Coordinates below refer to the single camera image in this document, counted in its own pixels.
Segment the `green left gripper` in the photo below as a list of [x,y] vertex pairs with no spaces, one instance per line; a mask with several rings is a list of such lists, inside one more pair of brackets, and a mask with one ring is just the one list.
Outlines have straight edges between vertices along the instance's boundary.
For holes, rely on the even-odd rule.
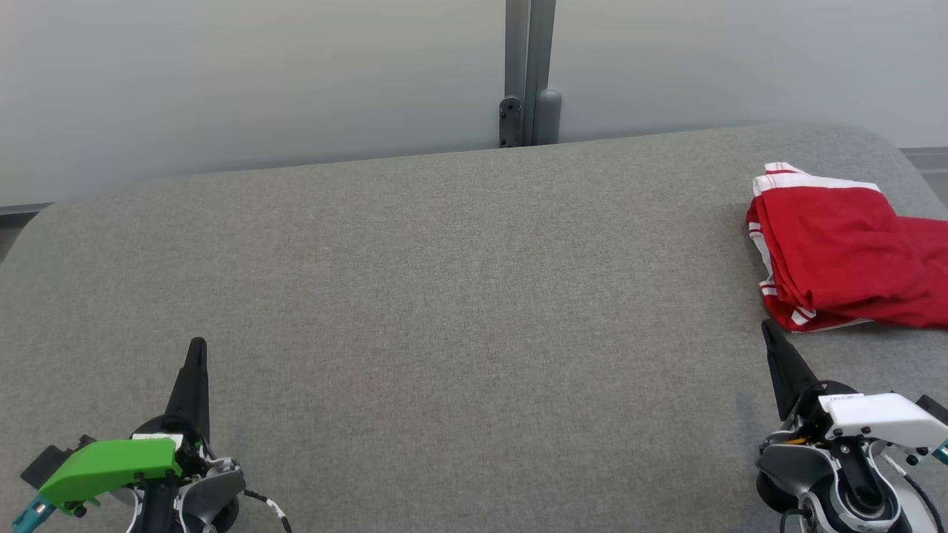
[[80,448],[45,460],[39,496],[72,516],[85,503],[117,489],[182,481],[209,470],[210,388],[207,342],[192,338],[164,412],[128,439],[82,440]]

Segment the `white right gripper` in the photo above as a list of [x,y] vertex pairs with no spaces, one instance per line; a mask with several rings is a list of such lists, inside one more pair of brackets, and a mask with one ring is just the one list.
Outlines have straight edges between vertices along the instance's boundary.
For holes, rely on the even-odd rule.
[[768,318],[761,334],[779,419],[810,444],[875,440],[907,451],[935,451],[946,442],[945,422],[897,392],[809,391],[818,378],[783,329]]

